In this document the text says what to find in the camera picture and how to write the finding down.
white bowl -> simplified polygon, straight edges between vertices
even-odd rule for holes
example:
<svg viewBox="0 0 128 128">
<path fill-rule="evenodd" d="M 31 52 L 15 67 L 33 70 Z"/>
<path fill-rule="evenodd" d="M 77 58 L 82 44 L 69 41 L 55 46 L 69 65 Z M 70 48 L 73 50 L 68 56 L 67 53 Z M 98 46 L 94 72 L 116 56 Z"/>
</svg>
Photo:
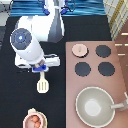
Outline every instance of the white bowl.
<svg viewBox="0 0 128 128">
<path fill-rule="evenodd" d="M 112 97 L 99 87 L 87 87 L 76 98 L 79 118 L 91 127 L 105 127 L 113 120 L 115 110 Z"/>
</svg>

pink stove surface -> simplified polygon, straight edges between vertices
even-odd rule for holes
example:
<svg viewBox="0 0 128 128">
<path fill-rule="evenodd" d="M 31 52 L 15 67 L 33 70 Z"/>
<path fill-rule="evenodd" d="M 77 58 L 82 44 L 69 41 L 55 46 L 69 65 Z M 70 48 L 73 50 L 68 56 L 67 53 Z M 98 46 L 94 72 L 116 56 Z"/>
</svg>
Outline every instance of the pink stove surface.
<svg viewBox="0 0 128 128">
<path fill-rule="evenodd" d="M 84 58 L 79 58 L 72 53 L 75 44 L 84 44 L 89 53 Z M 106 45 L 111 49 L 111 54 L 102 58 L 96 54 L 99 45 Z M 91 71 L 87 76 L 78 76 L 75 65 L 79 62 L 89 64 Z M 114 66 L 115 72 L 111 76 L 103 76 L 98 70 L 102 62 L 109 62 Z M 66 43 L 66 128 L 90 128 L 84 124 L 76 113 L 75 101 L 80 91 L 84 88 L 94 86 L 107 91 L 115 103 L 125 100 L 126 87 L 122 75 L 119 58 L 114 41 L 77 41 Z M 128 128 L 128 110 L 116 110 L 113 121 L 105 128 Z"/>
</svg>

black burner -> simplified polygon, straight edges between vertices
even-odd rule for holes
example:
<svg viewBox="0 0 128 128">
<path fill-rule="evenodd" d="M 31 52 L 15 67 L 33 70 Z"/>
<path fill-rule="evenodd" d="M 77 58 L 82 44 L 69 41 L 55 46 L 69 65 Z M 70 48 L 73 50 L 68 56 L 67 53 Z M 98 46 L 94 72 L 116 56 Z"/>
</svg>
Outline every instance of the black burner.
<svg viewBox="0 0 128 128">
<path fill-rule="evenodd" d="M 98 70 L 103 76 L 112 76 L 115 72 L 114 66 L 109 62 L 100 63 Z"/>
<path fill-rule="evenodd" d="M 96 48 L 96 54 L 102 58 L 106 58 L 111 54 L 111 49 L 106 45 L 99 45 Z"/>
<path fill-rule="evenodd" d="M 79 76 L 87 76 L 91 71 L 91 68 L 89 66 L 89 64 L 87 64 L 86 62 L 79 62 L 76 64 L 75 66 L 75 72 L 77 75 Z"/>
</svg>

black cable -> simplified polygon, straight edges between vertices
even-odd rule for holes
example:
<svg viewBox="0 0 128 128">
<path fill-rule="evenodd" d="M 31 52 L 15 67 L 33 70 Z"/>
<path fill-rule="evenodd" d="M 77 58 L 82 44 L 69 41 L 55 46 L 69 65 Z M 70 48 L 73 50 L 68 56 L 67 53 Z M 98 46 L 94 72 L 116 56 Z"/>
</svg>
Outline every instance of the black cable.
<svg viewBox="0 0 128 128">
<path fill-rule="evenodd" d="M 0 13 L 7 11 L 7 14 L 9 15 L 9 12 L 8 12 L 8 10 L 6 9 L 5 4 L 3 4 L 1 1 L 0 1 L 0 3 L 4 6 L 4 9 L 5 9 L 4 11 L 1 11 Z"/>
</svg>

bowl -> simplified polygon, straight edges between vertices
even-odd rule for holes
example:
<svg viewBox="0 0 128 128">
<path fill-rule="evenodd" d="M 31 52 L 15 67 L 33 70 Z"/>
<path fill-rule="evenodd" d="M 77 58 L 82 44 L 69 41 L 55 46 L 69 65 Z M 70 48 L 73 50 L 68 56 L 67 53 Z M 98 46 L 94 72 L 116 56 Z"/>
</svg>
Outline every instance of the bowl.
<svg viewBox="0 0 128 128">
<path fill-rule="evenodd" d="M 87 87 L 76 98 L 76 112 L 88 126 L 105 127 L 115 116 L 112 97 L 99 87 Z"/>
<path fill-rule="evenodd" d="M 46 116 L 41 113 L 37 112 L 34 109 L 31 109 L 30 112 L 28 112 L 28 115 L 24 118 L 23 120 L 23 128 L 34 128 L 34 122 L 31 121 L 32 116 L 38 116 L 39 117 L 39 122 L 40 127 L 39 128 L 47 128 L 47 118 Z"/>
</svg>

